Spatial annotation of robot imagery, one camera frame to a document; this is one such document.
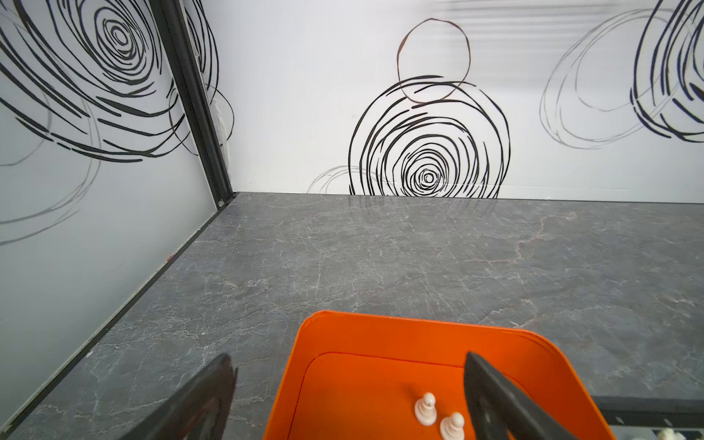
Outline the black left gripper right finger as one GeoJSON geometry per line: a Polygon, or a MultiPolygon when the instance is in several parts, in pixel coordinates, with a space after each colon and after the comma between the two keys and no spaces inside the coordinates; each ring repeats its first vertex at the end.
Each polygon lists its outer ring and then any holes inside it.
{"type": "Polygon", "coordinates": [[[478,439],[573,439],[565,427],[480,355],[467,353],[464,394],[478,439]]]}

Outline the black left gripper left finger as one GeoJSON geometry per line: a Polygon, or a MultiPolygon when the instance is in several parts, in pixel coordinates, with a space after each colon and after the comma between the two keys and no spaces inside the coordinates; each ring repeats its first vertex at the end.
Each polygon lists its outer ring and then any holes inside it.
{"type": "Polygon", "coordinates": [[[238,369],[226,353],[199,370],[124,439],[220,439],[236,390],[238,369]]]}

